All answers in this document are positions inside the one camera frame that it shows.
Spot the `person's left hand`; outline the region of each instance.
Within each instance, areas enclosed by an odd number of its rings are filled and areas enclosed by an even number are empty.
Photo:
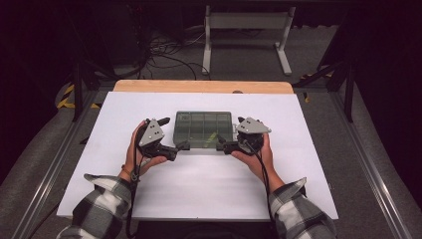
[[[128,172],[132,172],[134,169],[134,165],[133,165],[133,150],[136,147],[136,133],[137,130],[143,126],[145,124],[145,121],[142,121],[137,128],[134,130],[134,132],[132,133],[132,137],[130,140],[130,145],[127,148],[127,153],[126,153],[126,162],[124,164],[124,169],[127,170]],[[146,157],[144,157],[142,159],[142,154],[140,153],[139,149],[136,149],[136,164],[140,164],[140,161],[146,161]],[[144,175],[152,166],[155,166],[157,164],[160,164],[162,162],[165,162],[167,160],[167,158],[165,156],[157,156],[151,159],[150,162],[148,162],[147,164],[145,164],[139,172],[139,176]],[[130,182],[130,175],[128,175],[124,170],[122,170],[120,172],[120,174],[118,175],[119,177],[121,177],[122,179]]]

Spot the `hand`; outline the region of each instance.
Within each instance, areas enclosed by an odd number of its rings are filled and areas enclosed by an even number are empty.
[[[277,175],[276,170],[274,169],[273,165],[273,151],[270,147],[270,137],[267,133],[263,134],[264,144],[261,148],[261,158],[263,159],[263,163],[267,169],[267,174],[269,177],[269,185],[270,185],[270,193],[276,190],[277,188],[284,185],[284,182],[280,179]],[[261,166],[261,162],[257,158],[256,155],[247,155],[240,151],[233,151],[232,156],[236,157],[237,159],[244,162],[248,165],[249,169],[262,181],[264,182],[264,175]]]
[[[134,130],[134,132],[132,133],[132,137],[130,140],[130,145],[127,148],[127,153],[126,153],[126,162],[124,164],[124,168],[128,171],[128,172],[132,172],[134,169],[134,165],[133,165],[133,150],[136,148],[136,164],[140,164],[140,161],[142,160],[142,154],[140,153],[139,149],[137,149],[136,147],[136,133],[137,130],[143,126],[145,124],[145,121],[142,121],[137,128]],[[151,161],[149,163],[147,163],[146,165],[144,165],[139,172],[139,176],[142,176],[144,174],[146,174],[146,172],[152,167],[155,166],[157,164],[160,164],[162,162],[165,162],[167,160],[167,158],[165,156],[157,156],[151,159]],[[119,177],[121,177],[122,179],[131,182],[130,179],[130,175],[128,175],[125,171],[121,171],[120,174],[118,175]]]

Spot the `white metal frame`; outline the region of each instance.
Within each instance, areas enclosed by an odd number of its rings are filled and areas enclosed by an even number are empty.
[[[295,7],[289,12],[281,13],[211,13],[210,6],[205,12],[205,49],[203,61],[203,74],[211,72],[211,29],[279,29],[283,30],[283,38],[275,43],[283,72],[286,76],[292,74],[285,53],[286,42],[295,15]]]

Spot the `transparent container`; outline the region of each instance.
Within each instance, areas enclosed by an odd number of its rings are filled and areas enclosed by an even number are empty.
[[[230,112],[177,112],[174,144],[188,140],[191,148],[215,148],[217,134],[233,140]]]

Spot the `white paper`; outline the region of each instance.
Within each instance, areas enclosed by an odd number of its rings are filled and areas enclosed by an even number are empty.
[[[144,119],[170,117],[162,144],[173,146],[178,111],[231,112],[270,127],[274,165],[285,183],[308,179],[307,196],[338,215],[296,95],[108,93],[58,210],[72,216],[93,186],[84,173],[118,175],[130,137]],[[138,184],[133,217],[153,220],[268,220],[265,188],[242,162],[214,149],[181,151]]]

